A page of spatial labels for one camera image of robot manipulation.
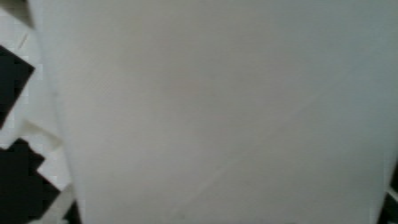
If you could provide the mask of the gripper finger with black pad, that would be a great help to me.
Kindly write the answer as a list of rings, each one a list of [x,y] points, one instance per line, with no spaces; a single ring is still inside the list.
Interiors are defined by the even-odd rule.
[[[398,190],[387,189],[385,192],[385,203],[383,203],[383,224],[398,224]]]

